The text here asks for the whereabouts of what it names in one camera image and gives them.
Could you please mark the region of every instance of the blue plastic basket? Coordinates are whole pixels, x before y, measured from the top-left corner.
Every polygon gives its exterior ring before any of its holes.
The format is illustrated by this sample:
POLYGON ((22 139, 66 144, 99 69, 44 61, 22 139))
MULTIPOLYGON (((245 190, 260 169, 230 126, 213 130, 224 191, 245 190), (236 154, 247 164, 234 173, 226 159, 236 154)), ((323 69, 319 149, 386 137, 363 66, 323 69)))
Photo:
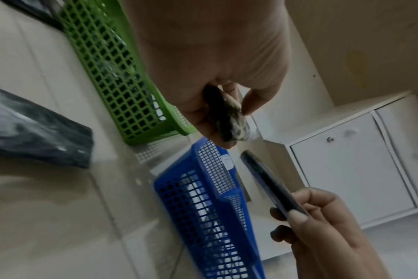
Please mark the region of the blue plastic basket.
POLYGON ((244 194, 202 138, 154 183, 195 263, 208 279, 264 279, 244 194))

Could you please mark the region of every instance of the hand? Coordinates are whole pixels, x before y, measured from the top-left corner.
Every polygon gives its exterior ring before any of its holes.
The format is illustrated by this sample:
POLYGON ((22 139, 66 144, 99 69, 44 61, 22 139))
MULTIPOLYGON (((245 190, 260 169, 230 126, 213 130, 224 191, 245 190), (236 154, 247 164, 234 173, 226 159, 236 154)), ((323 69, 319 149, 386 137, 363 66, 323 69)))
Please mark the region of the hand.
MULTIPOLYGON (((379 255, 365 237, 356 219, 333 193, 304 188, 292 194, 309 216, 291 210, 291 229, 279 226, 274 241, 292 245, 299 279, 389 279, 379 255)), ((285 221, 280 211, 271 215, 285 221)))
POLYGON ((238 100, 252 88, 248 115, 272 99, 288 69, 288 16, 283 0, 123 0, 137 46, 164 98, 205 137, 224 148, 209 122, 202 90, 212 83, 238 100))

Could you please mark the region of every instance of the wall stain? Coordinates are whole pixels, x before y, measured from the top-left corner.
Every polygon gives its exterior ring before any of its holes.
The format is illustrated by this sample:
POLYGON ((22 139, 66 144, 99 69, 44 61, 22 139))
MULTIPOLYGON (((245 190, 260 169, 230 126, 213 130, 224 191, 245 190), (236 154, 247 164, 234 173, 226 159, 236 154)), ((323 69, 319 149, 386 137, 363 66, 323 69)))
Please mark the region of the wall stain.
POLYGON ((368 59, 365 52, 356 48, 350 48, 345 58, 345 66, 350 72, 356 83, 362 87, 367 87, 367 65, 368 59))

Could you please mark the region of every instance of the cabinet top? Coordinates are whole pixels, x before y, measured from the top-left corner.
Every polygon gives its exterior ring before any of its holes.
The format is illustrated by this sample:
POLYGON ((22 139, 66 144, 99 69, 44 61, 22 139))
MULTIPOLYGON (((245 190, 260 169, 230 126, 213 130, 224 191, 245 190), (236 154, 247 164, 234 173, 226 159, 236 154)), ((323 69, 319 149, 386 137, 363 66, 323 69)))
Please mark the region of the cabinet top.
POLYGON ((265 140, 292 146, 309 137, 313 137, 319 133, 327 131, 342 123, 345 123, 370 111, 381 108, 389 103, 407 97, 411 94, 411 91, 405 91, 337 106, 320 114, 314 119, 311 119, 292 129, 279 132, 269 138, 265 138, 265 140))

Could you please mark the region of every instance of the green plastic basket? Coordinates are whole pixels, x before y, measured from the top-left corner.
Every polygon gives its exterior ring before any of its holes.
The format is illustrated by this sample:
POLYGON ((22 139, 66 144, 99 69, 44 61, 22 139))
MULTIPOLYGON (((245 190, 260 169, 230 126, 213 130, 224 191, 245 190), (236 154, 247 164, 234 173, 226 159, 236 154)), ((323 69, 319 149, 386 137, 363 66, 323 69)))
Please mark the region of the green plastic basket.
POLYGON ((116 0, 69 0, 60 20, 127 144, 196 131, 149 79, 116 0))

